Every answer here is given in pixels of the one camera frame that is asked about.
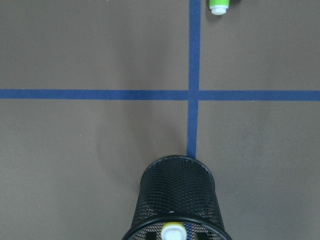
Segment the black mesh trash can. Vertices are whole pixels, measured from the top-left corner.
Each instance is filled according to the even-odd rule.
[[[161,239],[231,240],[225,232],[214,178],[195,159],[163,157],[141,178],[131,229],[122,240]]]

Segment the white marker cap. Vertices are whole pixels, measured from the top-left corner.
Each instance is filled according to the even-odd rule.
[[[168,222],[161,231],[162,240],[186,240],[187,231],[180,222]]]
[[[227,9],[229,8],[227,5],[214,5],[211,6],[211,12],[214,15],[223,15],[227,12]]]

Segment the blue painter's tape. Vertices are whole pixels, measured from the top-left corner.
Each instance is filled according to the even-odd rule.
[[[200,101],[320,101],[311,90],[201,90]]]
[[[201,0],[189,1],[189,90],[186,155],[196,158],[200,75]]]
[[[187,90],[0,89],[0,99],[188,100]]]

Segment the brown floor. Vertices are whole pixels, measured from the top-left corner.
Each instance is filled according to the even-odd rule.
[[[200,89],[320,90],[320,3],[202,2]],[[4,1],[0,89],[187,90],[189,6]],[[121,239],[186,101],[0,99],[0,239]],[[320,236],[320,103],[201,101],[197,158],[235,240]]]

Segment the marker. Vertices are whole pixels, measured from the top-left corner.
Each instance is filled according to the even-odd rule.
[[[229,0],[210,0],[209,7],[212,14],[214,15],[223,15],[227,12],[229,8]]]

